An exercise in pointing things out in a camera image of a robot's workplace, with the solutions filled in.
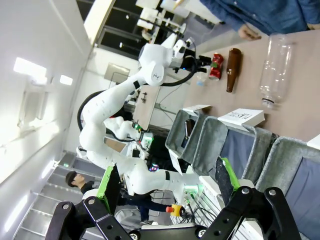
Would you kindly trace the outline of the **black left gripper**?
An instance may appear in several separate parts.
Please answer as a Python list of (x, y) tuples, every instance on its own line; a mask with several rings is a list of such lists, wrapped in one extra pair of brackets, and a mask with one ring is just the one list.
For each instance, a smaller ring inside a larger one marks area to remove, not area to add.
[[(211, 63), (210, 65), (205, 65), (201, 67), (202, 63)], [(195, 56), (188, 55), (183, 58), (183, 69), (189, 72), (202, 72), (210, 73), (212, 69), (217, 68), (218, 65), (216, 62), (212, 62), (212, 59), (207, 56), (199, 56), (199, 59)]]

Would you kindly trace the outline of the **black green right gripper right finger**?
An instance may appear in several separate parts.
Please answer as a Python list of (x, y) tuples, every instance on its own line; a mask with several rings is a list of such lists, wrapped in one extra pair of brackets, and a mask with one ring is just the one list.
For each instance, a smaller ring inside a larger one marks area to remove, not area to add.
[(254, 220), (265, 240), (299, 240), (300, 232), (283, 191), (269, 187), (260, 192), (241, 185), (229, 160), (217, 157), (215, 179), (224, 208), (208, 227), (203, 240), (231, 240), (245, 220)]

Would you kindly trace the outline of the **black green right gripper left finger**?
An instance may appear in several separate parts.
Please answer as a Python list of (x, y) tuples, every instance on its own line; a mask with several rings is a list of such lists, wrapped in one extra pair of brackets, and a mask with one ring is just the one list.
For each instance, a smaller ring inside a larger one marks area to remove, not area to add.
[(98, 188), (78, 204), (59, 202), (47, 229), (46, 240), (81, 240), (87, 229), (96, 227), (105, 240), (138, 240), (138, 232), (127, 233), (114, 217), (121, 190), (116, 165), (105, 170)]

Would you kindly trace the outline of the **person's hand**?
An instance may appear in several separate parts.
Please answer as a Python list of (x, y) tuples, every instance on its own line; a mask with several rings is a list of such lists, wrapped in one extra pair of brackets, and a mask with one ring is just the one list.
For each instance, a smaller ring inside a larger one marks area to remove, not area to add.
[(247, 40), (247, 41), (255, 41), (259, 40), (262, 37), (251, 28), (249, 28), (246, 24), (243, 24), (237, 31), (240, 38)]

